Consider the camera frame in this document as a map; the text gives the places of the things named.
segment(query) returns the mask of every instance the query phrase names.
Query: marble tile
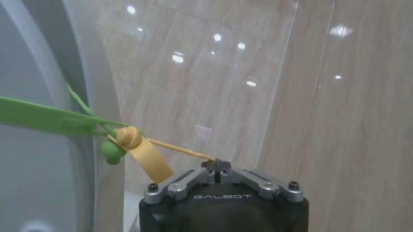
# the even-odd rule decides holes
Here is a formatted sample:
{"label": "marble tile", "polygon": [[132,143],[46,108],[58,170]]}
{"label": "marble tile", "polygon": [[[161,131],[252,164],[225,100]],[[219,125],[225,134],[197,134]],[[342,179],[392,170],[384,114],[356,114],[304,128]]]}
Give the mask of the marble tile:
{"label": "marble tile", "polygon": [[310,231],[413,225],[411,10],[299,4],[259,168],[302,183]]}
{"label": "marble tile", "polygon": [[[148,137],[255,167],[295,0],[88,0],[122,122]],[[175,171],[200,160],[160,149]],[[125,189],[149,182],[125,160]]]}

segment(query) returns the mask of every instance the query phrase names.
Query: yellow tag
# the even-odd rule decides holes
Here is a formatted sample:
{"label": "yellow tag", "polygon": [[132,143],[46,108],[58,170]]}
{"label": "yellow tag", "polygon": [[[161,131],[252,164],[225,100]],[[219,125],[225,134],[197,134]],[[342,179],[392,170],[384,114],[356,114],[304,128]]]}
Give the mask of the yellow tag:
{"label": "yellow tag", "polygon": [[110,136],[108,136],[108,139],[131,154],[139,162],[143,171],[156,184],[173,175],[167,160],[145,138],[141,138],[139,145],[132,149],[121,146]]}

